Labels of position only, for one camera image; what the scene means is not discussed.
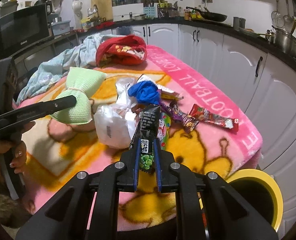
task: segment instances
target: yellow bucket rim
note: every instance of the yellow bucket rim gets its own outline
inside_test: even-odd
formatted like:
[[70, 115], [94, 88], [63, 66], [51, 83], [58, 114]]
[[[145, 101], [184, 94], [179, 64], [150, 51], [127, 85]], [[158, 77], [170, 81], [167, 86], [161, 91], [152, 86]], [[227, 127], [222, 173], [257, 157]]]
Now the yellow bucket rim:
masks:
[[[281, 195], [280, 188], [278, 187], [278, 184], [267, 173], [260, 170], [255, 170], [255, 169], [244, 169], [244, 170], [236, 171], [234, 174], [232, 174], [229, 178], [226, 179], [226, 182], [230, 183], [232, 181], [236, 181], [239, 179], [248, 179], [248, 180], [256, 181], [261, 185], [263, 185], [268, 190], [270, 196], [272, 197], [273, 209], [274, 209], [272, 227], [277, 232], [281, 224], [281, 219], [283, 214], [283, 201], [282, 201], [282, 195]], [[199, 200], [199, 203], [200, 203], [200, 207], [203, 208], [201, 199]]]

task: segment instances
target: black snack package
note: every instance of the black snack package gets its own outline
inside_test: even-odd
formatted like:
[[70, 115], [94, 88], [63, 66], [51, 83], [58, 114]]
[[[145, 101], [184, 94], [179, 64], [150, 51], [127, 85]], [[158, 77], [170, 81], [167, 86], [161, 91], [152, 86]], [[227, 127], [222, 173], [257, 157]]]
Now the black snack package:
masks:
[[133, 135], [131, 142], [129, 144], [129, 150], [131, 150], [134, 147], [133, 144], [137, 138], [140, 138], [140, 120], [137, 124], [136, 130], [135, 130], [134, 135]]
[[154, 171], [153, 141], [159, 129], [160, 106], [149, 105], [139, 114], [140, 116], [140, 169], [152, 173]]

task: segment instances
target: green bow-shaped cloth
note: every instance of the green bow-shaped cloth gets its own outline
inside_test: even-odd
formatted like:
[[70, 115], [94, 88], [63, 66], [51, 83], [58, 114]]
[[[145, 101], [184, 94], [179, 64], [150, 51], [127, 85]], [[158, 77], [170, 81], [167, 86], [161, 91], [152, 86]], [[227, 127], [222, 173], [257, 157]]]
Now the green bow-shaped cloth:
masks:
[[66, 124], [86, 124], [92, 120], [89, 98], [99, 89], [107, 74], [101, 71], [70, 67], [66, 90], [56, 99], [73, 95], [77, 99], [74, 107], [55, 112], [51, 117]]

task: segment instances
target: frying pan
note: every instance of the frying pan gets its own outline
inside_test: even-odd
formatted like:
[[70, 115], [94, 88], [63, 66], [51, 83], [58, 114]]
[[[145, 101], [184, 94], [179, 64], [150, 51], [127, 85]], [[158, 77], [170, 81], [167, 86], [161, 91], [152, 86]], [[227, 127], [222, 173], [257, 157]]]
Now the frying pan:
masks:
[[212, 13], [212, 12], [203, 12], [199, 9], [193, 7], [186, 7], [186, 9], [193, 9], [198, 11], [201, 16], [206, 20], [216, 21], [216, 22], [224, 22], [227, 19], [227, 15], [220, 14], [220, 13]]

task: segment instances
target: pink blanket border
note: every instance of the pink blanket border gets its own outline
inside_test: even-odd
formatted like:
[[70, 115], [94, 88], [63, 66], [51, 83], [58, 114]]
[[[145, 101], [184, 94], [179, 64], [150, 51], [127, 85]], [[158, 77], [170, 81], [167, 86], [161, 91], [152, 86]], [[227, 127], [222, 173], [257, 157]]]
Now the pink blanket border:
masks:
[[171, 76], [190, 96], [197, 100], [199, 106], [214, 114], [239, 119], [239, 131], [230, 133], [230, 136], [237, 143], [246, 160], [261, 148], [263, 139], [256, 127], [221, 90], [163, 49], [148, 45], [147, 51], [147, 58]]

